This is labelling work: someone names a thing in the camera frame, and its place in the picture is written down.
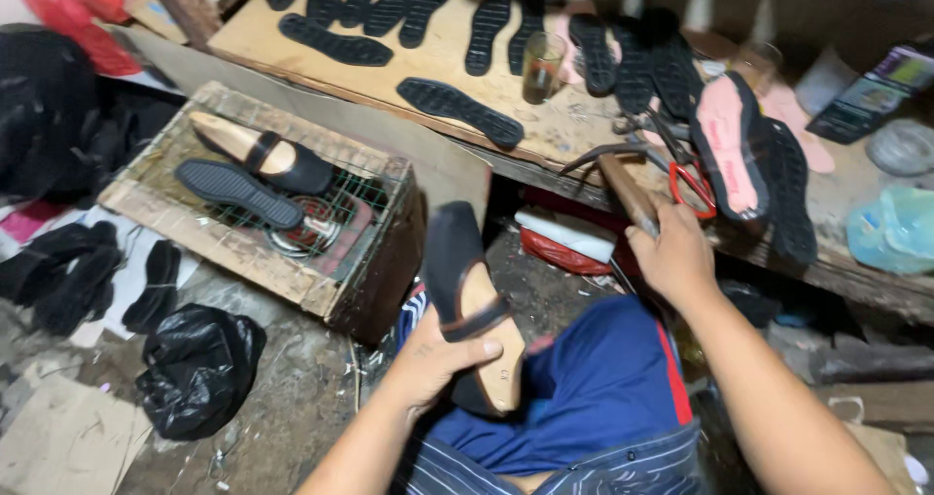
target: pink insole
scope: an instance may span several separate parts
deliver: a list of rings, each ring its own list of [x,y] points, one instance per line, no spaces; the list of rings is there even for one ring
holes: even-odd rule
[[[727,186],[727,204],[736,213],[758,207],[758,194],[742,161],[741,116],[740,93],[728,76],[707,84],[700,95],[698,121]]]
[[[801,143],[801,150],[808,160],[809,169],[821,174],[833,172],[833,156],[826,151],[820,138],[804,130],[811,119],[798,105],[794,90],[783,83],[776,83],[769,88],[765,97],[759,100],[759,104],[762,105],[763,114],[769,118],[785,121],[798,138],[798,143]]]

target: wooden beam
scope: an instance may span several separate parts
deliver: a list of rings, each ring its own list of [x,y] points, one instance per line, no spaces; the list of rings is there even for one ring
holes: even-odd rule
[[[220,15],[212,0],[159,0],[193,48],[210,53],[207,40],[220,30]]]

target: dirty floor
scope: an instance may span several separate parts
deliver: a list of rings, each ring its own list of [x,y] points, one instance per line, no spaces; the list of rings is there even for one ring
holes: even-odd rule
[[[593,286],[522,253],[518,230],[509,224],[500,224],[486,256],[527,343],[558,334],[591,301],[615,295],[610,287]],[[268,343],[256,383],[234,420],[209,439],[171,442],[153,432],[127,465],[116,493],[206,495],[229,489],[288,495],[352,417],[355,385],[348,340],[208,262],[181,290],[180,302],[188,301],[248,315],[263,326]],[[92,386],[110,384],[112,394],[138,403],[134,379],[145,369],[141,337],[123,342],[105,333],[94,349],[81,350],[31,332],[28,315],[0,303],[0,430],[31,394],[25,380],[17,378],[34,361],[40,375],[59,372]],[[365,399],[390,359],[376,358],[362,347],[355,350],[367,372],[361,377]]]

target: wooden crate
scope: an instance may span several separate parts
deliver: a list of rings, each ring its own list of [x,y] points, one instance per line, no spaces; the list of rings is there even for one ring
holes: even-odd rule
[[[230,208],[204,202],[175,179],[174,170],[185,159],[226,160],[198,141],[188,117],[193,110],[278,132],[312,148],[348,177],[385,191],[384,203],[379,210],[374,207],[372,233],[359,239],[365,248],[348,261],[351,266],[340,280],[334,273],[321,274],[310,259],[289,258],[270,248],[263,231],[249,220],[232,220]],[[364,343],[377,342],[396,318],[421,261],[424,214],[408,159],[391,157],[216,82],[192,96],[98,202]]]

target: red stripe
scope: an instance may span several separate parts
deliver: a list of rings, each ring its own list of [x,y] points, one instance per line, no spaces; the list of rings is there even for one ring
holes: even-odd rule
[[[656,320],[655,325],[659,329],[659,340],[665,351],[665,360],[668,362],[668,383],[671,386],[671,398],[674,400],[674,413],[678,417],[678,423],[683,426],[691,421],[691,402],[687,399],[684,381],[681,379],[681,373],[678,372],[678,362],[674,361],[668,334],[665,333],[665,328],[661,327],[661,322]]]

